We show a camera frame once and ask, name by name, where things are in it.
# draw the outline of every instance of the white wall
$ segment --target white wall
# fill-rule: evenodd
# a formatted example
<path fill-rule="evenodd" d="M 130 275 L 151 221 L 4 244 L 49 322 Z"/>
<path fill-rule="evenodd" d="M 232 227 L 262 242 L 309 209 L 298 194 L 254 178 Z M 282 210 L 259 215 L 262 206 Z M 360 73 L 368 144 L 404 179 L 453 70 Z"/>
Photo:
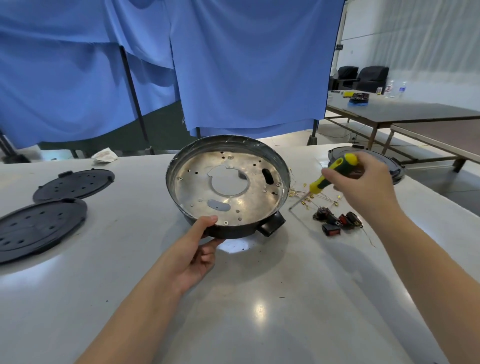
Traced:
<path fill-rule="evenodd" d="M 363 67 L 373 66 L 369 62 L 375 44 L 374 34 L 382 16 L 382 1 L 351 0 L 348 4 L 342 36 L 344 47 L 338 56 L 337 69 L 341 66 L 358 66 L 360 71 Z M 390 71 L 389 78 L 395 80 L 395 90 L 403 81 L 407 81 L 404 98 L 480 110 L 480 102 L 475 96 L 478 79 L 467 79 L 465 75 L 456 74 L 416 77 L 395 70 Z"/>

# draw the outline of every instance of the pile of switches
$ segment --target pile of switches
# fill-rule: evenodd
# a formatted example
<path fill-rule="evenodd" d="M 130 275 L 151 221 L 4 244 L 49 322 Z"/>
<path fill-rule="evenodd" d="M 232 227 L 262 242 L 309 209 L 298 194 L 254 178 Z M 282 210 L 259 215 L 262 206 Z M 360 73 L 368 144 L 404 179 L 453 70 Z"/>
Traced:
<path fill-rule="evenodd" d="M 321 207 L 313 214 L 313 219 L 317 221 L 325 221 L 322 230 L 326 236 L 340 235 L 341 229 L 350 230 L 356 227 L 362 228 L 363 225 L 353 212 L 341 214 L 336 217 L 327 207 Z"/>

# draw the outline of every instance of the person's left hand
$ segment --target person's left hand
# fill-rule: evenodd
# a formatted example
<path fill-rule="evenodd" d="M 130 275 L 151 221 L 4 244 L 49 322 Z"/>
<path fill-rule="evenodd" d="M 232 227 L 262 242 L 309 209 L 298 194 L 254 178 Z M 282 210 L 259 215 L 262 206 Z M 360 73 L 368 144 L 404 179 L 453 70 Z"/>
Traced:
<path fill-rule="evenodd" d="M 204 231 L 214 225 L 218 216 L 201 216 L 190 230 L 173 243 L 160 257 L 166 278 L 180 294 L 200 282 L 215 264 L 216 248 L 224 239 L 212 239 L 198 245 Z"/>

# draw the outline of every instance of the black plastic disc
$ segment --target black plastic disc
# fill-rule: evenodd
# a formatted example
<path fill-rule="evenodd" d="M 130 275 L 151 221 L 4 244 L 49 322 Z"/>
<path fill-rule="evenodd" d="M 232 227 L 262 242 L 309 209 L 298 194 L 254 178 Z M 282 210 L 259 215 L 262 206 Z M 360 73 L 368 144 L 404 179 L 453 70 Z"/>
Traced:
<path fill-rule="evenodd" d="M 365 152 L 373 155 L 379 161 L 385 163 L 390 170 L 390 175 L 392 176 L 393 184 L 399 183 L 403 176 L 405 175 L 405 167 L 402 166 L 397 160 L 384 156 L 381 153 L 374 152 L 373 150 L 368 150 L 363 146 L 339 146 L 328 151 L 328 159 L 330 163 L 334 162 L 345 153 L 355 153 L 355 152 Z"/>
<path fill-rule="evenodd" d="M 115 179 L 110 170 L 71 170 L 60 173 L 59 177 L 39 188 L 33 194 L 33 201 L 43 202 L 59 198 L 85 198 L 106 188 Z"/>
<path fill-rule="evenodd" d="M 87 204 L 77 198 L 23 207 L 0 218 L 0 264 L 40 254 L 85 221 Z"/>

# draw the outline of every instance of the black plastic handle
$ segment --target black plastic handle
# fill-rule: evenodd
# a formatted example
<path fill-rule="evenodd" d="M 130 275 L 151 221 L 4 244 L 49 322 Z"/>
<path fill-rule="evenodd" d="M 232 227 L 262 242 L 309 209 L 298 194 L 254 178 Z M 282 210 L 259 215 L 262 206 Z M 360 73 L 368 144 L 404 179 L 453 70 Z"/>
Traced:
<path fill-rule="evenodd" d="M 285 218 L 279 211 L 260 221 L 257 230 L 264 236 L 272 235 L 280 226 L 285 223 Z"/>

